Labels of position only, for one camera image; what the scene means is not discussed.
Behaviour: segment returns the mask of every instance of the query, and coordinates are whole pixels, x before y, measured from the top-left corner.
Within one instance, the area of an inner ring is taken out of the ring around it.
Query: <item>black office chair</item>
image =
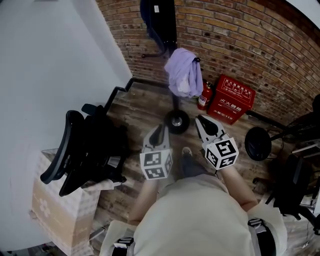
[[[297,220],[301,220],[299,215],[304,216],[313,225],[314,233],[320,235],[320,215],[315,217],[307,207],[300,205],[305,195],[313,194],[312,198],[316,198],[319,193],[320,179],[315,187],[308,189],[313,173],[312,167],[303,158],[293,154],[288,157],[285,166],[281,169],[266,204],[274,198],[273,206],[279,208],[281,214],[292,215]]]
[[[121,175],[129,155],[126,127],[115,127],[101,105],[85,104],[82,111],[88,114],[85,119],[78,111],[66,113],[59,149],[49,168],[40,176],[43,183],[49,184],[66,174],[59,192],[61,197],[87,181],[126,181]]]

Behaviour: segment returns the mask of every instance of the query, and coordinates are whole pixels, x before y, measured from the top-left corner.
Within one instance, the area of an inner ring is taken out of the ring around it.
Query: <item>beige shirt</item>
[[[199,175],[168,186],[134,233],[135,256],[254,256],[248,220],[263,219],[277,255],[287,247],[277,208],[259,204],[248,213],[215,177]]]

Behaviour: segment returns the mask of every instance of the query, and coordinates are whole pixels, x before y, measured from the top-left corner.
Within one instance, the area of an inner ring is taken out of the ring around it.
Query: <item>red box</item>
[[[224,74],[220,76],[214,99],[207,113],[232,125],[254,104],[256,92]]]

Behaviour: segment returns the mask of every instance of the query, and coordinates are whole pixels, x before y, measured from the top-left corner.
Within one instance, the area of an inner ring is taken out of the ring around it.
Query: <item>black metal base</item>
[[[190,125],[190,119],[182,110],[172,110],[165,115],[164,123],[168,126],[170,133],[183,134]]]
[[[249,157],[255,161],[262,161],[271,153],[270,136],[261,127],[254,127],[248,131],[244,145]]]

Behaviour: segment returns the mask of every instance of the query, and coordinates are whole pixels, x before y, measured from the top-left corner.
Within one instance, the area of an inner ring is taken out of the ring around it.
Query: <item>purple cloth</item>
[[[200,64],[194,59],[191,51],[184,48],[176,49],[164,66],[169,74],[169,89],[181,97],[199,96],[204,86]]]

